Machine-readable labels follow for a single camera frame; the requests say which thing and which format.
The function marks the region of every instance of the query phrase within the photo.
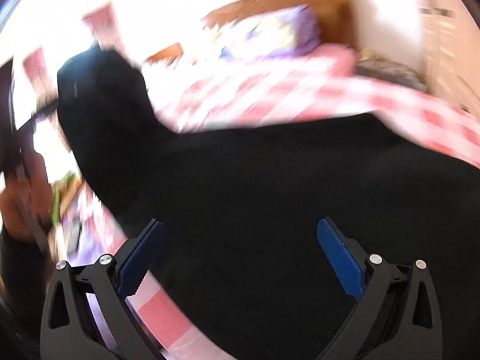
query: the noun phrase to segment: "pink checkered fabric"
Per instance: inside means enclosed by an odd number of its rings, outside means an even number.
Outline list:
[[[22,66],[37,95],[37,108],[39,108],[44,105],[46,96],[55,95],[57,92],[56,81],[47,69],[43,48],[39,47],[27,55]]]
[[[332,74],[336,65],[329,57],[309,60],[225,66],[195,81],[178,98],[151,98],[152,104],[159,120],[177,132],[375,112],[399,135],[480,167],[480,125],[468,113],[409,88]],[[109,239],[124,239],[119,228],[115,234]],[[108,251],[114,253],[119,245],[112,242]],[[131,301],[176,360],[232,360],[183,315],[152,275]]]
[[[117,16],[111,2],[83,15],[82,22],[90,29],[102,49],[114,48],[126,57]]]

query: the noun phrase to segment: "metal screw head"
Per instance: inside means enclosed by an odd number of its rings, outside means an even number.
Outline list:
[[[67,266],[67,262],[65,260],[61,260],[61,261],[57,262],[57,264],[55,265],[55,268],[57,268],[59,271],[61,271],[66,266]]]
[[[112,256],[110,256],[109,254],[104,254],[103,256],[100,257],[99,262],[103,266],[107,266],[112,262]]]
[[[420,269],[425,269],[427,267],[427,263],[423,261],[423,259],[417,259],[415,265]]]
[[[370,255],[370,261],[374,264],[381,264],[383,260],[378,254],[372,254]]]

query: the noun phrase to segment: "bed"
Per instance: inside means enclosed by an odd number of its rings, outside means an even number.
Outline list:
[[[142,72],[155,113],[176,132],[258,126],[375,111],[395,132],[480,167],[480,125],[457,107],[419,91],[353,75],[355,36],[350,0],[241,0],[216,9],[209,26],[299,4],[313,7],[324,44],[310,55],[208,68],[169,65],[179,43],[149,57]],[[83,217],[105,252],[125,241],[88,186]],[[176,360],[232,359],[205,337],[148,274],[129,298],[145,326]]]

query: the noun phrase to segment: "person's hand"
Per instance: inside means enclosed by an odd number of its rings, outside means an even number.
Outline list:
[[[6,188],[0,195],[0,212],[9,235],[16,240],[34,242],[33,234],[27,229],[18,211],[22,204],[32,218],[39,223],[50,222],[53,206],[52,188],[47,179],[45,161],[38,153],[32,155],[32,170],[29,180],[6,176]]]

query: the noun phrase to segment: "green object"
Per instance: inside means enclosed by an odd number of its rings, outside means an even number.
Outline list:
[[[75,173],[68,172],[61,180],[57,180],[52,184],[53,191],[53,209],[52,209],[52,223],[54,225],[60,224],[60,202],[62,200],[62,190],[68,188],[68,186],[75,180]]]

